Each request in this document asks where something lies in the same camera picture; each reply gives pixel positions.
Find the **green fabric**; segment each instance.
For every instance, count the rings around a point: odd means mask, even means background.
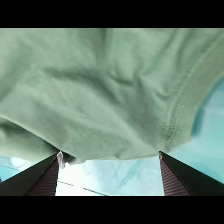
[[[136,159],[185,143],[221,28],[0,29],[0,153]]]

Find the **green shirt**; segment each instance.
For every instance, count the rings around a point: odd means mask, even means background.
[[[221,28],[0,29],[0,153],[137,159],[191,138]]]

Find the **wrinkled fabric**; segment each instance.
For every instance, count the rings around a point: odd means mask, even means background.
[[[191,138],[221,28],[0,29],[0,153],[138,159]]]

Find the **green garment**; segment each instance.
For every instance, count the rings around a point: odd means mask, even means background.
[[[0,29],[0,153],[137,159],[191,138],[221,28]]]

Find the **cloth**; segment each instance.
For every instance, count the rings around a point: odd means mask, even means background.
[[[190,140],[221,28],[0,29],[0,153],[139,159]]]

